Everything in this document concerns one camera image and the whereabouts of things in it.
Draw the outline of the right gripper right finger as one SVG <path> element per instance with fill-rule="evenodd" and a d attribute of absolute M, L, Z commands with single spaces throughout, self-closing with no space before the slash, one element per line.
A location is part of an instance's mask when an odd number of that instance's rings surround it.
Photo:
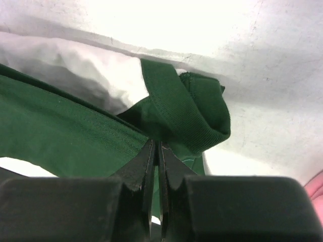
<path fill-rule="evenodd" d="M 163 241 L 322 241 L 301 184 L 281 176 L 197 175 L 158 146 Z"/>

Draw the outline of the white and green t-shirt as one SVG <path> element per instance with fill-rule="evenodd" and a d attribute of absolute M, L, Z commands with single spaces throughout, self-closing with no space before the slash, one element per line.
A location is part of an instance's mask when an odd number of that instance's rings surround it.
<path fill-rule="evenodd" d="M 1 33 L 1 167 L 106 177 L 150 139 L 197 174 L 231 134 L 214 78 L 91 45 Z"/>

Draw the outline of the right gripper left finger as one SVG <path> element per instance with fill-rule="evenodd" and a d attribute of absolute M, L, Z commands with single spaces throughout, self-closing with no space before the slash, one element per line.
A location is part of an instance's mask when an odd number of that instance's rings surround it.
<path fill-rule="evenodd" d="M 1 241 L 149 241 L 155 142 L 106 178 L 1 169 Z"/>

